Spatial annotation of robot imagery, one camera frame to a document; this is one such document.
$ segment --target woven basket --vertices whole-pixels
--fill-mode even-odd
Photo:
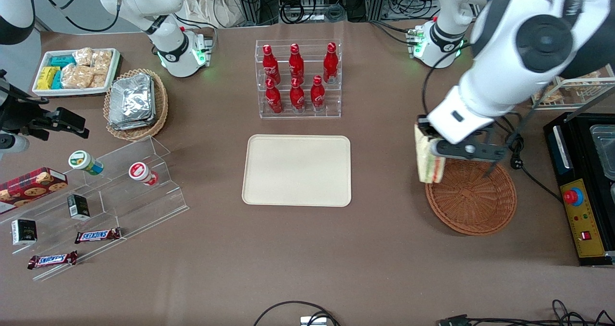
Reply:
[[[152,126],[137,127],[136,129],[123,130],[123,131],[113,129],[110,125],[107,125],[107,131],[109,131],[112,135],[114,135],[115,137],[119,139],[136,141],[136,140],[144,138],[145,136],[149,136],[149,135],[154,136],[160,131],[160,129],[162,129],[164,122],[167,121],[167,113],[169,113],[169,98],[167,97],[167,90],[162,84],[160,77],[158,77],[158,75],[155,72],[151,70],[144,70],[142,68],[138,68],[136,70],[130,70],[129,72],[126,72],[125,74],[121,74],[119,77],[117,77],[117,79],[132,77],[140,73],[148,74],[154,80],[154,97],[156,98],[156,117],[158,117],[158,119]],[[107,90],[107,93],[105,94],[105,106],[103,107],[103,116],[105,116],[105,119],[107,120],[107,122],[109,122],[110,97],[111,97],[111,88],[109,88]]]
[[[429,205],[446,225],[466,235],[494,234],[517,209],[517,193],[501,166],[488,177],[490,163],[447,159],[442,182],[426,184]]]

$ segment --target snickers bar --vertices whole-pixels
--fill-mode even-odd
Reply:
[[[75,244],[79,244],[82,241],[114,240],[120,238],[121,236],[122,234],[119,227],[108,230],[77,232],[77,239],[75,239]]]
[[[77,251],[69,254],[51,255],[51,256],[32,256],[28,263],[28,269],[47,267],[48,265],[71,264],[77,263]]]

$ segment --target coca-cola bottle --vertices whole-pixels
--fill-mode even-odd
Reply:
[[[303,84],[303,57],[299,54],[299,45],[296,43],[290,45],[290,59],[288,59],[288,65],[290,66],[290,77],[296,78],[299,84]]]
[[[303,101],[303,89],[301,89],[301,83],[297,78],[290,80],[290,104],[293,106],[293,112],[295,114],[301,114],[305,112],[306,107]]]
[[[277,66],[277,59],[271,52],[271,46],[263,45],[263,53],[263,68],[265,69],[265,74],[267,78],[274,80],[275,85],[279,85],[281,81],[280,69]]]
[[[265,85],[267,86],[267,90],[265,91],[265,96],[267,97],[267,104],[271,107],[271,111],[275,115],[279,115],[284,111],[284,105],[282,103],[282,98],[280,97],[280,91],[275,87],[274,80],[268,78],[265,81]]]
[[[325,87],[322,85],[322,78],[318,75],[314,76],[310,97],[314,112],[322,112],[325,109]]]
[[[330,42],[327,45],[327,56],[325,56],[324,67],[325,70],[322,74],[325,83],[329,85],[334,84],[338,81],[338,63],[340,59],[338,59],[338,54],[336,51],[335,43]]]

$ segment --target small black box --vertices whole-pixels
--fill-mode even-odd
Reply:
[[[71,218],[77,220],[90,219],[90,210],[87,207],[87,199],[81,195],[70,195],[68,197],[68,210]]]
[[[37,223],[32,219],[15,219],[11,223],[13,245],[33,244],[37,242]]]

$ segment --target table surface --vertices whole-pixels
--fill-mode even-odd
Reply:
[[[348,326],[432,325],[460,313],[544,319],[552,317],[554,298],[592,318],[615,305],[613,271],[577,267],[562,206],[519,171],[510,171],[517,213],[501,232],[462,236],[436,218],[418,181],[413,137],[428,68],[409,60],[402,44],[369,24],[350,23],[219,35],[211,67],[178,79],[150,54],[145,34],[42,33],[43,51],[113,47],[123,55],[122,72],[149,68],[160,75],[170,106],[156,138],[171,150],[169,170],[190,210],[45,282],[31,281],[24,259],[10,254],[8,230],[2,232],[0,324],[251,325],[285,300],[320,304]],[[341,118],[261,120],[255,40],[322,37],[343,38]],[[464,52],[433,74],[430,107],[471,62]],[[3,180],[40,166],[68,170],[66,157],[76,149],[103,155],[127,144],[106,131],[102,97],[47,107],[58,106],[85,117],[90,138],[33,139],[28,151],[5,155]],[[523,133],[526,167],[553,190],[541,127],[559,113],[538,113]],[[348,137],[350,205],[246,205],[246,144],[254,134]],[[297,325],[312,312],[285,306],[262,322]]]

